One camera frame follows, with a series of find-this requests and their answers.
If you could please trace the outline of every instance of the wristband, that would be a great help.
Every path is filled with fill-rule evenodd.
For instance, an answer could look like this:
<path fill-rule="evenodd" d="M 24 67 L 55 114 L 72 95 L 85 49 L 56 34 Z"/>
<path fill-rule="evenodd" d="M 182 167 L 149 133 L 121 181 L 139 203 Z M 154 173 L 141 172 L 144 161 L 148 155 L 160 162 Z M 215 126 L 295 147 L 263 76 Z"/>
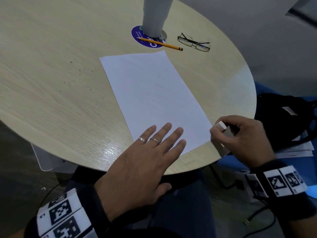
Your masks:
<path fill-rule="evenodd" d="M 275 159 L 253 168 L 246 178 L 254 197 L 266 201 L 278 218 L 301 220 L 316 214 L 315 205 L 305 193 L 305 182 L 284 161 Z"/>
<path fill-rule="evenodd" d="M 110 222 L 92 185 L 61 195 L 38 210 L 24 231 L 25 238 L 104 237 Z"/>

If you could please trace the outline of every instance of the floor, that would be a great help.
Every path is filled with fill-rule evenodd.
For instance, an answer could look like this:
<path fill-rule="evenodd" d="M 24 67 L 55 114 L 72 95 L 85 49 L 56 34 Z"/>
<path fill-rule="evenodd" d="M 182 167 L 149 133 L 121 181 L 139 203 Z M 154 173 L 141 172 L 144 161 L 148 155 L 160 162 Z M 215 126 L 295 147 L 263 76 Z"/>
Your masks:
<path fill-rule="evenodd" d="M 24 228 L 46 194 L 59 182 L 56 174 L 40 170 L 31 145 L 3 123 L 0 123 L 0 157 L 0 238 L 4 238 Z M 219 168 L 216 171 L 225 185 L 233 183 L 231 173 Z M 264 211 L 245 226 L 243 221 L 263 204 L 242 201 L 236 188 L 220 188 L 209 167 L 204 174 L 218 238 L 240 238 L 273 221 L 272 213 Z M 47 200 L 60 195 L 63 189 L 58 186 Z M 283 237 L 283 234 L 276 223 L 254 237 Z"/>

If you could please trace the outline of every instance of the ring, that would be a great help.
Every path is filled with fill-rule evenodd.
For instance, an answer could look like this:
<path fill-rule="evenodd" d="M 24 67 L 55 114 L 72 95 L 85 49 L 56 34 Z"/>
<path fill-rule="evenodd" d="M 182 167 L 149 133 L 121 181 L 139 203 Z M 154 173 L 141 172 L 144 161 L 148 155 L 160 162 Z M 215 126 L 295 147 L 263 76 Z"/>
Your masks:
<path fill-rule="evenodd" d="M 157 140 L 157 139 L 155 139 L 155 138 L 150 138 L 150 140 L 154 140 L 158 145 L 159 145 L 159 141 Z"/>
<path fill-rule="evenodd" d="M 143 142 L 143 144 L 145 144 L 145 140 L 143 138 L 138 137 L 138 139 L 140 139 Z"/>

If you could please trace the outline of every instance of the yellow pencil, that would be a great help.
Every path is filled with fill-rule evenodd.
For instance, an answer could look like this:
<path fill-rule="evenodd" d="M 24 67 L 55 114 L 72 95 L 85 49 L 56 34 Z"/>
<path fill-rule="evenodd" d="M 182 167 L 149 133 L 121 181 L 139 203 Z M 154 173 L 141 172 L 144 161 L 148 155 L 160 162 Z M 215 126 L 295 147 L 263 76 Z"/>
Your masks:
<path fill-rule="evenodd" d="M 148 41 L 148 42 L 151 42 L 151 43 L 155 43 L 155 44 L 158 44 L 158 45 L 162 45 L 162 46 L 164 46 L 164 47 L 169 47 L 169 48 L 173 48 L 173 49 L 180 50 L 180 51 L 183 50 L 182 47 L 177 47 L 177 46 L 173 46 L 173 45 L 170 45 L 170 44 L 166 44 L 166 43 L 162 43 L 162 42 L 158 42 L 158 41 L 153 41 L 153 40 L 146 39 L 146 38 L 143 38 L 143 37 L 137 37 L 137 38 L 140 39 L 140 40 L 142 40 L 142 41 Z"/>

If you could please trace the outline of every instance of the blue sticker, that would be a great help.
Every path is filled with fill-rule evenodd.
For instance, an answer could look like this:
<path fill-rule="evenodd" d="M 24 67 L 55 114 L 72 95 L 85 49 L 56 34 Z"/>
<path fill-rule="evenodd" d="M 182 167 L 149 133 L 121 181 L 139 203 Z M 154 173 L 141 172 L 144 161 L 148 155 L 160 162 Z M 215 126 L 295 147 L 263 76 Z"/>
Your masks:
<path fill-rule="evenodd" d="M 158 41 L 158 42 L 161 42 L 161 43 L 166 43 L 165 39 L 161 40 L 159 38 L 152 38 L 152 37 L 148 37 L 147 35 L 145 35 L 142 32 L 142 26 L 136 26 L 136 27 L 132 28 L 131 35 L 134 38 L 134 40 L 136 40 L 138 43 L 140 43 L 140 44 L 142 44 L 143 46 L 146 46 L 146 47 L 159 48 L 159 47 L 162 47 L 162 45 L 155 44 L 155 43 L 150 43 L 150 42 L 147 42 L 147 41 L 142 41 L 142 40 L 138 39 L 138 37 L 143 37 L 143 38 L 147 38 L 147 39 L 150 39 L 150 40 Z"/>

